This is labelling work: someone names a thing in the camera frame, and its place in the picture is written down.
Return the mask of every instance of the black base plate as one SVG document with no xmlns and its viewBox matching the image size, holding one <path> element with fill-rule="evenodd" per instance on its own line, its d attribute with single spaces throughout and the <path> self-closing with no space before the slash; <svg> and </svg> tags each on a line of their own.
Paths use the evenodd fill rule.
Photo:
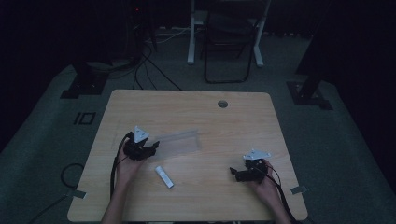
<svg viewBox="0 0 396 224">
<path fill-rule="evenodd" d="M 304 85 L 302 82 L 286 82 L 288 84 L 288 88 L 293 98 L 293 101 L 296 105 L 318 105 L 320 109 L 323 110 L 332 110 L 332 106 L 328 100 L 323 99 L 320 90 L 317 89 L 314 94 L 310 98 L 305 98 L 300 96 L 299 91 L 301 87 Z"/>
<path fill-rule="evenodd" d="M 96 74 L 92 84 L 81 86 L 78 83 L 78 78 L 75 77 L 69 90 L 62 93 L 61 99 L 77 99 L 80 95 L 100 95 L 106 85 L 107 78 L 108 73 Z"/>
</svg>

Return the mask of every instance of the cable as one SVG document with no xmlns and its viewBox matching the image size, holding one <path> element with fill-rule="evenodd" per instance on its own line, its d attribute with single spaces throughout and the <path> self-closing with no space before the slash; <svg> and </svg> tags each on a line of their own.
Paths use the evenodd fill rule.
<svg viewBox="0 0 396 224">
<path fill-rule="evenodd" d="M 148 47 L 148 49 L 150 50 L 150 52 L 152 52 L 151 48 L 149 47 L 149 45 L 147 45 L 145 43 L 146 47 Z M 172 83 L 176 88 L 178 88 L 181 91 L 181 88 L 175 83 L 173 82 L 152 60 L 149 59 L 148 56 L 146 56 L 144 53 L 142 53 L 142 56 L 149 62 L 151 63 L 170 83 Z"/>
<path fill-rule="evenodd" d="M 128 156 L 124 157 L 122 160 L 120 160 L 119 162 L 117 162 L 116 167 L 119 166 L 119 164 L 120 164 L 122 161 L 125 161 L 125 159 L 127 159 L 127 158 L 128 158 Z"/>
<path fill-rule="evenodd" d="M 157 87 L 154 85 L 151 78 L 149 77 L 149 71 L 148 71 L 148 67 L 146 66 L 146 63 L 145 63 L 145 69 L 146 69 L 146 77 L 148 78 L 148 81 L 151 83 L 151 85 L 154 87 L 154 89 L 157 90 Z"/>
<path fill-rule="evenodd" d="M 43 215 L 44 213 L 46 213 L 48 210 L 50 210 L 53 206 L 55 206 L 56 204 L 60 203 L 61 201 L 63 201 L 65 198 L 67 198 L 66 195 L 62 196 L 60 199 L 58 199 L 56 202 L 52 203 L 50 206 L 48 206 L 46 209 L 44 209 L 43 211 L 41 211 L 40 213 L 38 213 L 34 218 L 32 218 L 28 223 L 32 224 L 35 223 L 35 221 L 41 217 L 41 215 Z"/>
<path fill-rule="evenodd" d="M 99 68 L 99 67 L 94 67 L 92 65 L 90 65 L 90 68 L 92 68 L 92 70 L 97 71 L 97 72 L 112 73 L 112 72 L 117 72 L 117 71 L 122 71 L 122 70 L 128 70 L 128 69 L 134 68 L 135 66 L 136 66 L 136 62 L 134 61 L 134 59 L 132 59 L 126 64 L 112 66 L 109 68 Z"/>
<path fill-rule="evenodd" d="M 307 217 L 306 219 L 307 219 L 309 222 L 311 222 L 312 224 L 316 224 L 316 222 L 315 222 L 314 220 L 312 220 L 312 218 Z"/>
<path fill-rule="evenodd" d="M 148 57 L 151 56 L 151 54 L 152 54 L 152 50 L 149 49 Z M 143 90 L 142 85 L 140 85 L 139 80 L 137 79 L 137 72 L 139 71 L 139 68 L 142 66 L 142 64 L 146 62 L 146 60 L 147 59 L 144 59 L 142 62 L 140 62 L 140 64 L 134 70 L 134 83 L 132 84 L 132 90 L 134 90 L 134 84 L 135 83 L 137 83 L 137 85 L 139 86 L 140 90 Z"/>
<path fill-rule="evenodd" d="M 130 139 L 131 139 L 131 137 L 132 137 L 132 134 L 131 134 L 131 133 L 125 134 L 125 136 L 122 138 L 122 140 L 121 140 L 121 142 L 120 142 L 120 144 L 119 144 L 119 150 L 117 151 L 117 155 L 116 155 L 116 157 L 114 158 L 113 167 L 111 168 L 111 175 L 110 175 L 110 199 L 111 199 L 111 197 L 113 196 L 113 192 L 114 192 L 114 179 L 116 178 L 116 169 L 117 169 L 117 166 L 120 164 L 120 162 L 122 162 L 122 161 L 124 161 L 126 158 L 128 158 L 128 157 L 125 157 L 125 158 L 123 158 L 121 161 L 118 161 L 118 160 L 119 160 L 119 155 L 120 155 L 121 148 L 122 148 L 122 146 L 123 146 L 123 143 L 125 142 L 125 139 L 126 139 L 126 138 L 130 138 Z"/>
<path fill-rule="evenodd" d="M 158 35 L 155 35 L 155 36 L 160 36 L 160 35 L 171 35 L 171 36 L 168 37 L 167 39 L 165 39 L 165 40 L 163 40 L 163 41 L 160 41 L 160 42 L 157 42 L 157 44 L 165 43 L 166 41 L 168 41 L 168 40 L 170 40 L 170 39 L 172 39 L 172 38 L 174 38 L 174 37 L 176 37 L 176 36 L 178 36 L 178 35 L 182 35 L 182 34 L 183 34 L 185 31 L 187 31 L 189 28 L 190 28 L 190 27 L 186 27 L 186 28 L 184 28 L 182 31 L 180 31 L 180 32 L 177 33 L 177 34 L 158 34 Z"/>
<path fill-rule="evenodd" d="M 70 167 L 73 167 L 73 166 L 81 167 L 82 170 L 84 169 L 84 166 L 83 166 L 82 164 L 79 164 L 79 163 L 71 163 L 71 164 L 67 165 L 66 167 L 64 167 L 64 168 L 62 169 L 62 172 L 61 172 L 61 180 L 62 180 L 62 183 L 64 183 L 64 185 L 65 185 L 66 187 L 68 187 L 69 189 L 71 189 L 71 190 L 75 190 L 75 189 L 77 188 L 78 185 L 70 185 L 70 184 L 68 184 L 68 183 L 64 180 L 64 172 L 65 172 L 67 169 L 69 169 Z M 60 203 L 61 201 L 63 201 L 63 200 L 64 200 L 65 198 L 67 198 L 67 197 L 68 197 L 68 196 L 65 194 L 64 196 L 62 196 L 61 198 L 59 198 L 57 201 L 55 201 L 54 203 L 50 204 L 50 205 L 49 205 L 48 207 L 46 207 L 44 210 L 42 210 L 42 211 L 39 212 L 37 215 L 35 215 L 35 217 L 33 217 L 28 223 L 29 223 L 29 224 L 35 223 L 35 221 L 36 221 L 39 217 L 41 217 L 44 213 L 46 213 L 48 210 L 50 210 L 52 207 L 54 207 L 56 204 Z"/>
<path fill-rule="evenodd" d="M 281 183 L 280 183 L 279 174 L 277 173 L 277 171 L 276 171 L 273 167 L 267 166 L 267 168 L 271 168 L 271 169 L 276 173 L 276 175 L 277 175 L 277 178 L 278 178 L 278 180 L 279 180 L 279 184 L 278 184 L 271 176 L 269 176 L 268 174 L 266 174 L 265 176 L 268 177 L 268 178 L 269 178 L 272 182 L 274 182 L 274 184 L 276 185 L 277 190 L 279 191 L 279 194 L 280 194 L 280 200 L 282 201 L 283 206 L 285 207 L 285 210 L 286 210 L 286 212 L 288 213 L 288 215 L 289 215 L 289 217 L 290 217 L 291 223 L 292 223 L 292 224 L 300 224 L 301 222 L 300 222 L 300 221 L 297 221 L 297 220 L 295 219 L 295 217 L 293 216 L 293 214 L 291 213 L 291 211 L 290 211 L 288 202 L 286 201 L 285 193 L 283 192 L 283 189 L 282 189 L 282 186 L 281 186 Z"/>
</svg>

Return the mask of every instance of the tape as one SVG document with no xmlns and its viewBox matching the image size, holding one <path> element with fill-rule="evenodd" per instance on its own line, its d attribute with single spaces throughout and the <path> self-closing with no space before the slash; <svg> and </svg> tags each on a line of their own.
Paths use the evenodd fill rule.
<svg viewBox="0 0 396 224">
<path fill-rule="evenodd" d="M 84 199 L 85 196 L 87 195 L 86 192 L 80 191 L 80 190 L 72 190 L 70 189 L 67 193 L 66 196 L 67 197 L 76 197 L 76 198 L 80 198 L 80 199 Z"/>
<path fill-rule="evenodd" d="M 308 188 L 306 188 L 305 186 L 299 186 L 293 189 L 290 189 L 292 194 L 297 194 L 297 193 L 305 193 L 307 191 L 309 191 Z"/>
</svg>

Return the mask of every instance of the black cable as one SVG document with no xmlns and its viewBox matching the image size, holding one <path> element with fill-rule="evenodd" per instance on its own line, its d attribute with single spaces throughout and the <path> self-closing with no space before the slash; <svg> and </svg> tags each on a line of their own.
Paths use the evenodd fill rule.
<svg viewBox="0 0 396 224">
<path fill-rule="evenodd" d="M 146 77 L 148 78 L 148 81 L 151 83 L 152 87 L 154 87 L 154 90 L 157 90 L 157 87 L 154 85 L 151 78 L 149 77 L 149 71 L 148 71 L 148 67 L 146 66 L 146 63 L 145 63 L 145 69 L 146 69 Z"/>
<path fill-rule="evenodd" d="M 297 221 L 295 219 L 295 217 L 293 216 L 293 214 L 291 213 L 291 211 L 290 211 L 290 208 L 289 208 L 289 205 L 288 205 L 288 201 L 286 201 L 285 193 L 283 192 L 283 189 L 282 189 L 282 186 L 281 186 L 281 183 L 280 183 L 279 174 L 277 173 L 277 171 L 273 167 L 271 167 L 271 166 L 267 166 L 267 167 L 271 168 L 277 175 L 277 178 L 279 180 L 279 184 L 271 176 L 269 176 L 268 174 L 266 174 L 265 176 L 268 177 L 276 185 L 277 190 L 279 191 L 279 194 L 280 194 L 280 200 L 282 201 L 283 206 L 285 207 L 285 210 L 286 210 L 286 212 L 288 213 L 288 215 L 290 217 L 291 223 L 292 224 L 300 224 L 301 222 Z"/>
<path fill-rule="evenodd" d="M 148 49 L 150 50 L 150 51 L 152 51 L 151 50 L 151 47 L 149 46 L 149 45 L 147 45 L 146 43 L 145 43 L 145 46 L 146 47 L 148 47 Z M 181 91 L 181 88 L 174 82 L 174 81 L 172 81 L 164 72 L 163 72 L 163 70 L 161 70 L 152 60 L 150 60 L 149 59 L 149 57 L 147 57 L 144 53 L 142 53 L 142 56 L 149 62 L 149 63 L 151 63 L 170 83 L 172 83 L 176 88 L 178 88 L 180 91 Z"/>
<path fill-rule="evenodd" d="M 119 160 L 119 155 L 120 155 L 120 151 L 122 149 L 123 143 L 125 142 L 125 139 L 128 137 L 131 139 L 131 133 L 127 133 L 125 134 L 125 136 L 122 138 L 120 144 L 119 144 L 119 150 L 117 151 L 117 156 L 114 158 L 113 161 L 113 167 L 111 168 L 111 175 L 110 175 L 110 198 L 113 196 L 113 192 L 114 192 L 114 179 L 116 177 L 116 169 L 117 166 L 120 164 L 120 162 L 122 162 L 123 160 L 125 160 L 128 157 L 123 158 L 121 161 Z"/>
<path fill-rule="evenodd" d="M 67 186 L 68 188 L 70 188 L 70 189 L 77 189 L 78 184 L 76 184 L 76 185 L 70 185 L 70 184 L 66 183 L 66 181 L 64 180 L 64 172 L 65 172 L 67 169 L 69 169 L 70 167 L 72 167 L 72 166 L 78 166 L 78 167 L 81 168 L 81 170 L 84 170 L 84 166 L 83 166 L 82 164 L 79 164 L 79 163 L 71 163 L 71 164 L 65 166 L 64 169 L 62 170 L 62 172 L 61 172 L 61 180 L 62 180 L 62 183 L 64 183 L 64 185 Z"/>
<path fill-rule="evenodd" d="M 151 56 L 152 50 L 149 49 L 149 53 L 148 53 L 148 57 Z M 142 66 L 143 63 L 146 62 L 147 59 L 144 59 L 142 62 L 140 62 L 140 64 L 136 67 L 136 69 L 134 70 L 134 83 L 132 84 L 132 90 L 134 89 L 134 84 L 137 83 L 137 85 L 139 86 L 140 90 L 143 90 L 142 85 L 140 84 L 139 80 L 137 79 L 137 72 L 139 71 L 139 68 Z"/>
<path fill-rule="evenodd" d="M 93 65 L 90 65 L 90 68 L 93 71 L 105 72 L 105 73 L 113 73 L 113 72 L 118 72 L 118 71 L 127 71 L 127 70 L 130 70 L 131 68 L 134 68 L 134 67 L 135 67 L 135 64 L 134 64 L 133 58 L 129 59 L 128 63 L 121 64 L 121 65 L 118 65 L 118 66 L 112 66 L 112 67 L 109 67 L 109 68 L 99 68 L 99 67 L 95 67 Z"/>
<path fill-rule="evenodd" d="M 35 221 L 41 217 L 44 213 L 46 213 L 48 210 L 50 210 L 53 206 L 55 206 L 56 204 L 60 203 L 61 201 L 63 201 L 65 198 L 67 198 L 66 195 L 62 196 L 62 198 L 58 199 L 56 202 L 52 203 L 50 206 L 48 206 L 46 209 L 44 209 L 43 211 L 41 211 L 40 213 L 38 213 L 34 218 L 32 218 L 28 223 L 32 224 L 35 223 Z"/>
<path fill-rule="evenodd" d="M 312 220 L 312 218 L 307 217 L 306 219 L 307 219 L 309 222 L 311 222 L 312 224 L 316 224 L 316 222 L 315 222 L 314 220 Z"/>
<path fill-rule="evenodd" d="M 64 183 L 64 185 L 65 185 L 66 187 L 68 187 L 69 189 L 75 190 L 75 189 L 77 188 L 77 185 L 75 185 L 75 186 L 74 186 L 74 185 L 70 185 L 70 184 L 66 183 L 66 181 L 64 180 L 64 172 L 65 172 L 67 169 L 69 169 L 70 167 L 73 167 L 73 166 L 81 167 L 82 170 L 84 169 L 84 166 L 81 165 L 81 164 L 79 164 L 79 163 L 71 163 L 71 164 L 67 165 L 66 167 L 64 167 L 64 168 L 62 169 L 62 172 L 61 172 L 61 180 L 62 180 L 62 183 Z M 35 221 L 36 221 L 39 217 L 41 217 L 44 213 L 46 213 L 48 210 L 50 210 L 50 209 L 51 209 L 52 207 L 54 207 L 56 204 L 58 204 L 58 203 L 60 203 L 61 201 L 63 201 L 65 198 L 67 198 L 67 195 L 66 195 L 66 194 L 65 194 L 64 196 L 62 196 L 60 199 L 58 199 L 57 201 L 55 201 L 54 203 L 50 204 L 48 207 L 46 207 L 44 210 L 42 210 L 41 212 L 39 212 L 37 215 L 35 215 L 35 217 L 33 217 L 28 223 L 29 223 L 29 224 L 35 223 Z"/>
</svg>

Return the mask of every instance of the white desk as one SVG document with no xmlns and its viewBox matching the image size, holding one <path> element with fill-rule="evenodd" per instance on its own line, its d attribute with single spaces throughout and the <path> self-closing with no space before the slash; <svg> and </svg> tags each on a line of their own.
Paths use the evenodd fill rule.
<svg viewBox="0 0 396 224">
<path fill-rule="evenodd" d="M 262 31 L 264 29 L 264 24 L 267 19 L 268 8 L 271 5 L 271 0 L 268 1 L 268 6 L 265 10 L 265 16 L 259 23 L 259 30 L 257 32 L 256 42 L 254 44 L 254 57 L 256 59 L 256 64 L 258 67 L 263 67 L 264 62 L 262 61 L 262 53 L 259 49 L 260 40 L 262 39 Z M 191 0 L 191 31 L 190 31 L 190 45 L 189 45 L 189 55 L 187 57 L 187 64 L 194 64 L 195 56 L 195 25 L 203 25 L 205 20 L 205 13 L 203 11 L 195 11 L 195 0 Z"/>
</svg>

